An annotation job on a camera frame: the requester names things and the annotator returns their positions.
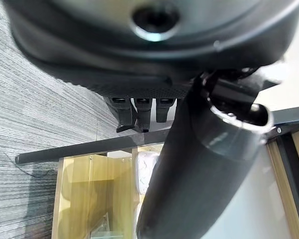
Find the metal bar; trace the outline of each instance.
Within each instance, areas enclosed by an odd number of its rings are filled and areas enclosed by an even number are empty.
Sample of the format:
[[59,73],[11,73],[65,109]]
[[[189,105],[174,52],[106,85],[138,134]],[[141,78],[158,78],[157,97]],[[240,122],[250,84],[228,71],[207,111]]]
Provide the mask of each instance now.
[[148,133],[137,133],[129,136],[104,139],[89,143],[81,143],[71,146],[51,148],[36,152],[22,153],[15,158],[16,164],[39,163],[47,161],[58,161],[59,158],[77,156],[82,154],[100,154],[109,151],[129,149],[137,146],[163,143],[168,135],[169,129],[158,130]]
[[292,135],[287,133],[277,137],[277,145],[299,216],[299,156]]
[[295,133],[299,131],[299,121],[292,123],[276,124],[268,134],[268,142],[276,139],[278,136],[282,136],[286,133]]
[[275,124],[292,123],[299,121],[299,107],[280,111],[273,111]]

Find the gray carpet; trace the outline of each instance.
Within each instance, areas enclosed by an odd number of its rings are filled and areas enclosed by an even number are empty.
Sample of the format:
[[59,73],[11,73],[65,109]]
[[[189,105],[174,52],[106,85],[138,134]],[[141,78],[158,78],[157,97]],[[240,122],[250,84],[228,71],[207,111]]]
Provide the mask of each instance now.
[[17,154],[116,137],[116,126],[99,95],[22,57],[0,3],[0,239],[51,237],[57,164],[22,167],[36,178],[16,168]]

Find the striped carpet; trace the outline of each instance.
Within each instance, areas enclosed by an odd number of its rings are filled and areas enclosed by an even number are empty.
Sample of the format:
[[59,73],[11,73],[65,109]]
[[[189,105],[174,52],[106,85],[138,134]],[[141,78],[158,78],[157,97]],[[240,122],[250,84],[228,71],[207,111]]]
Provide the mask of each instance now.
[[119,136],[116,126],[99,95],[22,57],[0,2],[0,239],[51,237],[57,164],[21,171],[13,162],[17,154]]

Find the black cable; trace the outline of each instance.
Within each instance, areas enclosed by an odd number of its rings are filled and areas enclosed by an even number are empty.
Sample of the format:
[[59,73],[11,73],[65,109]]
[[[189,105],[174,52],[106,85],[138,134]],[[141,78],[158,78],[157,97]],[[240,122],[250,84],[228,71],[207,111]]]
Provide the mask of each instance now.
[[43,175],[40,175],[40,176],[33,175],[33,174],[30,174],[30,173],[24,171],[22,168],[20,168],[18,165],[16,165],[16,163],[15,163],[15,162],[14,162],[14,161],[13,161],[7,154],[6,154],[6,153],[4,153],[4,154],[6,155],[6,157],[11,161],[11,163],[12,163],[16,168],[18,168],[21,172],[23,172],[23,173],[25,173],[26,175],[29,175],[29,176],[31,176],[31,177],[33,177],[33,178],[43,178],[43,177],[45,177],[46,175],[48,175],[49,172],[55,171],[54,169],[50,169],[50,170],[46,171]]

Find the white object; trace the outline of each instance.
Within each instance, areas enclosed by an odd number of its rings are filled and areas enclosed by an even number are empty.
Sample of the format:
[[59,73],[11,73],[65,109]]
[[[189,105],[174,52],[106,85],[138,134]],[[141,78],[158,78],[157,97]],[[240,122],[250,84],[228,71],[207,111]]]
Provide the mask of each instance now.
[[140,194],[145,194],[150,183],[153,169],[158,160],[159,153],[144,151],[139,152],[136,160],[136,187]]

